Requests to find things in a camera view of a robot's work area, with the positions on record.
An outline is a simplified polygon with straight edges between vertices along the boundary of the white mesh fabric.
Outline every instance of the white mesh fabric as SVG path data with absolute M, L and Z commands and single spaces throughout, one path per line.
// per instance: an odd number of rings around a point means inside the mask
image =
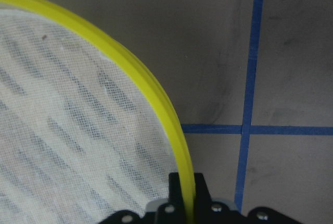
M 0 223 L 98 223 L 144 213 L 176 171 L 129 77 L 41 16 L 0 9 Z

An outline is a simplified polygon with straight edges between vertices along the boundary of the blue tape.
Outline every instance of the blue tape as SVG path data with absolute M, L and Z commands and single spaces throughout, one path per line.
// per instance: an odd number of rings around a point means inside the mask
M 185 134 L 241 134 L 241 125 L 182 124 Z
M 333 127 L 251 126 L 250 134 L 333 135 Z
M 236 178 L 235 204 L 241 211 L 245 185 L 245 175 L 248 160 L 250 128 L 253 110 L 253 97 L 255 85 L 255 72 L 257 69 L 258 48 L 260 39 L 260 24 L 263 0 L 253 0 L 253 11 L 251 21 L 250 46 L 248 57 L 248 68 L 246 74 L 245 100 L 243 112 L 243 127 L 240 139 L 238 158 L 238 169 Z

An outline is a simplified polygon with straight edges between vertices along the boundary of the striped fabric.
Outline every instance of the striped fabric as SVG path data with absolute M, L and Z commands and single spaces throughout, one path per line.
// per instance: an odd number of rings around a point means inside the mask
M 0 9 L 0 223 L 98 223 L 144 213 L 176 171 L 134 83 L 81 37 Z

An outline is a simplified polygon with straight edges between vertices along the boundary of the concrete floor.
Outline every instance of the concrete floor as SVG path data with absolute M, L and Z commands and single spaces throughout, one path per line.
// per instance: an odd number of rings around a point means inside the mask
M 50 0 L 130 49 L 181 123 L 241 125 L 253 0 Z M 264 0 L 253 125 L 333 127 L 332 0 Z M 240 134 L 187 134 L 213 196 L 233 200 Z M 252 135 L 242 212 L 332 223 L 333 136 Z

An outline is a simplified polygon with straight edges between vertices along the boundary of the metal bolt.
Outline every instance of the metal bolt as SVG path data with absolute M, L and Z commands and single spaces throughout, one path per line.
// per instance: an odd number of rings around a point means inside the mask
M 264 212 L 258 212 L 257 213 L 257 218 L 260 220 L 268 220 L 268 214 Z
M 175 212 L 175 207 L 173 205 L 168 205 L 165 207 L 164 211 L 167 214 L 171 214 L 171 213 Z
M 121 218 L 121 222 L 122 223 L 131 223 L 133 220 L 133 217 L 131 215 L 124 215 L 122 218 Z
M 222 211 L 222 206 L 219 203 L 213 203 L 212 204 L 212 210 L 214 212 L 221 212 Z

